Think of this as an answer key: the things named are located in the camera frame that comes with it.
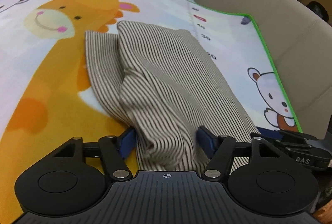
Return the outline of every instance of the green mat border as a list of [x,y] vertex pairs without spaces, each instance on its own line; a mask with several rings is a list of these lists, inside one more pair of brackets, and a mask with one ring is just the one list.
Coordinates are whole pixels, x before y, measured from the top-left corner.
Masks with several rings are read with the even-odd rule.
[[261,34],[259,28],[258,28],[258,25],[257,25],[255,19],[253,18],[253,16],[251,16],[250,14],[243,14],[243,13],[228,13],[228,12],[218,11],[218,10],[214,10],[214,9],[208,8],[208,7],[206,7],[206,6],[200,5],[200,4],[198,4],[198,3],[192,2],[192,1],[190,1],[190,0],[185,0],[185,1],[190,2],[190,3],[192,3],[192,4],[195,4],[195,5],[198,5],[198,6],[201,6],[201,7],[205,8],[205,9],[211,10],[211,11],[213,11],[213,12],[217,12],[217,13],[221,13],[221,14],[226,14],[226,15],[232,15],[232,16],[246,16],[246,17],[250,18],[251,22],[253,23],[253,25],[254,25],[254,27],[255,27],[255,30],[256,30],[258,36],[259,36],[259,39],[261,40],[261,43],[263,44],[263,47],[264,47],[265,53],[266,53],[266,55],[268,56],[268,59],[269,59],[270,64],[271,64],[271,66],[272,66],[273,72],[274,72],[274,74],[275,74],[275,76],[276,76],[276,78],[277,78],[277,81],[278,81],[279,87],[281,88],[281,91],[283,92],[283,96],[285,97],[285,99],[287,100],[287,102],[288,102],[288,104],[289,104],[289,108],[290,108],[290,111],[292,112],[292,114],[293,114],[293,116],[294,116],[294,120],[295,120],[296,126],[298,127],[298,131],[302,133],[302,132],[303,132],[303,131],[302,131],[302,128],[301,128],[300,123],[299,123],[299,121],[298,121],[298,118],[297,118],[297,116],[296,116],[296,114],[295,114],[295,112],[294,112],[293,106],[292,106],[291,102],[289,101],[289,98],[288,98],[288,96],[287,96],[287,94],[286,94],[286,91],[285,91],[285,89],[284,89],[284,87],[283,87],[283,84],[281,83],[281,80],[280,80],[280,77],[279,77],[279,74],[278,74],[277,68],[276,68],[276,66],[274,65],[274,62],[273,62],[272,56],[271,56],[271,54],[270,54],[270,51],[269,51],[269,49],[268,49],[268,47],[267,47],[267,45],[266,45],[266,42],[265,42],[265,40],[264,40],[264,38],[263,38],[263,36],[262,36],[262,34]]

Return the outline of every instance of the beige sofa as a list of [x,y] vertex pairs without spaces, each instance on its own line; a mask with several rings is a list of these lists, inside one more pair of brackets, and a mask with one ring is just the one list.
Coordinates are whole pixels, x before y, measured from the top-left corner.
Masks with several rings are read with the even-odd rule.
[[195,0],[254,17],[303,132],[324,138],[332,114],[332,28],[296,0]]

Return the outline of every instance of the metal screw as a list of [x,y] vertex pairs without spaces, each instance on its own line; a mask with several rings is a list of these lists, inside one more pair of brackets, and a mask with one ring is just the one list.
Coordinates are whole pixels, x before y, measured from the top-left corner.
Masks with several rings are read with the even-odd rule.
[[125,178],[129,175],[129,172],[123,169],[118,169],[115,172],[113,172],[113,176],[116,178]]
[[220,171],[215,169],[208,169],[206,172],[204,172],[205,176],[210,178],[217,178],[221,175]]

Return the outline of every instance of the printed number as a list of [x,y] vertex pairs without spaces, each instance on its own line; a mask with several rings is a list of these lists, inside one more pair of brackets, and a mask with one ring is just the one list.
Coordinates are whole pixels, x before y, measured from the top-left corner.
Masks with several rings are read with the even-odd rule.
[[215,57],[213,54],[209,54],[209,53],[207,53],[209,56],[210,56],[210,58],[212,58],[213,60],[217,60],[217,57]]
[[202,35],[203,38],[207,39],[208,41],[211,40],[211,39],[210,39],[208,36],[206,36],[205,34],[201,34],[201,35]]

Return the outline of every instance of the striped fabric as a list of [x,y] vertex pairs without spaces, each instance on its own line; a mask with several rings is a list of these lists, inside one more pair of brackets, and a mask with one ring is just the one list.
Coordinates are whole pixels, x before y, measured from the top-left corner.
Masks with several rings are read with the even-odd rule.
[[[258,130],[190,32],[130,21],[117,29],[86,32],[87,69],[104,109],[137,130],[140,169],[202,171],[200,125],[251,141]],[[237,158],[233,167],[245,163]]]

